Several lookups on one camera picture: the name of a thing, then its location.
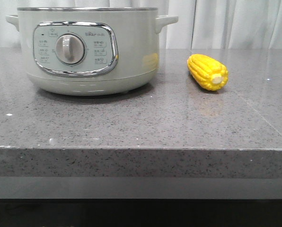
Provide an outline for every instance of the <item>corn cob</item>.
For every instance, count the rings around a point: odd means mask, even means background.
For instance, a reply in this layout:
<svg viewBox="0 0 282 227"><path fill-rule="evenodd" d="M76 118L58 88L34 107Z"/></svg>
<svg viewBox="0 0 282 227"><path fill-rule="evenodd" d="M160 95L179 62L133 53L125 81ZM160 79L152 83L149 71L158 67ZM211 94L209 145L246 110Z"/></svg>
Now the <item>corn cob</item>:
<svg viewBox="0 0 282 227"><path fill-rule="evenodd" d="M219 90L228 81L226 66L209 56L193 54L188 58L187 66L193 78L206 90Z"/></svg>

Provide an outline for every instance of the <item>white curtain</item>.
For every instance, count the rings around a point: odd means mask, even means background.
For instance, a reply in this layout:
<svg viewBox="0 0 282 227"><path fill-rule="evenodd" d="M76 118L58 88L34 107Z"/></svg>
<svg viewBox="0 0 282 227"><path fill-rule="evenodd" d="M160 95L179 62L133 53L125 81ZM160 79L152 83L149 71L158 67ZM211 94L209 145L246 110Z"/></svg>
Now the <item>white curtain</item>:
<svg viewBox="0 0 282 227"><path fill-rule="evenodd" d="M197 0L193 48L282 48L282 0Z"/></svg>
<svg viewBox="0 0 282 227"><path fill-rule="evenodd" d="M17 7L158 7L179 22L160 33L160 48L282 48L282 0L0 0L0 46L20 46L5 21Z"/></svg>

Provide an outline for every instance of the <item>slow cooker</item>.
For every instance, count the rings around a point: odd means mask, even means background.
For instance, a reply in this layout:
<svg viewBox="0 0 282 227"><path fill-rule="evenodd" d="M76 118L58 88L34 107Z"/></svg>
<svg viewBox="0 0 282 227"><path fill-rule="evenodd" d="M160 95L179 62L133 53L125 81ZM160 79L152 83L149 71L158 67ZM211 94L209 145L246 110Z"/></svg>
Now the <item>slow cooker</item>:
<svg viewBox="0 0 282 227"><path fill-rule="evenodd" d="M38 87L65 95L126 92L159 66L159 33L177 16L157 8L18 8L6 20L20 31L26 73Z"/></svg>

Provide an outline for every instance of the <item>control panel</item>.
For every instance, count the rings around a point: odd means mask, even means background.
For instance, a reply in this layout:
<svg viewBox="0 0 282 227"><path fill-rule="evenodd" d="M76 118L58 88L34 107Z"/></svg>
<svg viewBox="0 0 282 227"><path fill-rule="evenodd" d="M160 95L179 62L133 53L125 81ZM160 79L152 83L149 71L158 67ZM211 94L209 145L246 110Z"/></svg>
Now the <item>control panel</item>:
<svg viewBox="0 0 282 227"><path fill-rule="evenodd" d="M116 37L110 26L94 22L43 22L33 35L36 64L64 77L106 74L118 60Z"/></svg>

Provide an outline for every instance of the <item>countertop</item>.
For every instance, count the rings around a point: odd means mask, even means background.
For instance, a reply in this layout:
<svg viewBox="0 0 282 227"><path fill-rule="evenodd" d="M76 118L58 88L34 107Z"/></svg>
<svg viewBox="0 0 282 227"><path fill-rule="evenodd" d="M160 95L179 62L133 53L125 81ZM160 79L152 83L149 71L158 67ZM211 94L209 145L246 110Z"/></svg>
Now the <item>countertop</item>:
<svg viewBox="0 0 282 227"><path fill-rule="evenodd" d="M192 53L228 84L201 89ZM282 50L161 50L148 84L89 97L35 87L22 61L0 48L0 177L282 178Z"/></svg>

